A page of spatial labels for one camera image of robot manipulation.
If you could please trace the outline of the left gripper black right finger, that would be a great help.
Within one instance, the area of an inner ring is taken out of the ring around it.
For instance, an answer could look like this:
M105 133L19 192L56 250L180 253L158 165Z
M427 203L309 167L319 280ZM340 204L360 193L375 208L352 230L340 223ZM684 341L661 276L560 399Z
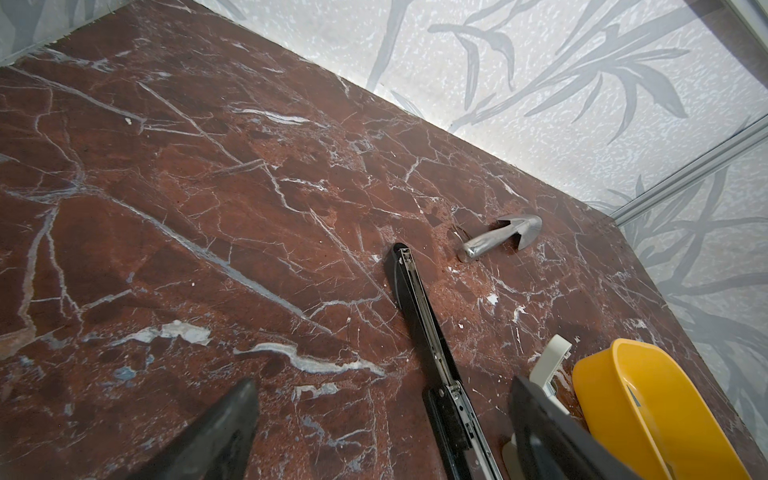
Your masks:
M639 477L548 399L542 388L521 376L512 381L510 415L525 479Z

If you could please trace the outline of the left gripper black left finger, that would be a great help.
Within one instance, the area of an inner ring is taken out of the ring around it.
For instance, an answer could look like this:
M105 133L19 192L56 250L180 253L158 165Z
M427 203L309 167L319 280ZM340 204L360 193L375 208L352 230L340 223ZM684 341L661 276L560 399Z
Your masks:
M131 479L243 479L259 418L254 380L243 378Z

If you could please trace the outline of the small beige stapler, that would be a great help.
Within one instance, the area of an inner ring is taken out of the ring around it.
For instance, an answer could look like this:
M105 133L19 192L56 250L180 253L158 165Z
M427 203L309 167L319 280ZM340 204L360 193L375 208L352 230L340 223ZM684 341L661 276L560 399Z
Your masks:
M556 397L553 377L569 356L571 348L572 344L569 341L560 335L554 335L529 375L529 380L538 385L546 397L567 415L570 414L569 410ZM502 458L510 479L524 479L515 434L512 434L510 441L503 446Z

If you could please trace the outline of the black stapler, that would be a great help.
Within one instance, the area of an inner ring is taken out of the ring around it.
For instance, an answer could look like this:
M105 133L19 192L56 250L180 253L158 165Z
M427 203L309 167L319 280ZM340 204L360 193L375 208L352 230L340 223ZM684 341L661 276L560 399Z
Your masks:
M484 435L411 249L396 243L385 260L395 303L407 323L427 379L422 394L436 444L450 479L500 479Z

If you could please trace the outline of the yellow plastic tray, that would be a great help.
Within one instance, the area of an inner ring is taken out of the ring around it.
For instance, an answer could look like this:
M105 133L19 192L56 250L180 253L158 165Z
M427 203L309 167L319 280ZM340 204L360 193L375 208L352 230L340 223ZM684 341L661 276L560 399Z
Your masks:
M701 394L662 349L617 339L578 361L574 391L592 436L644 479L746 479Z

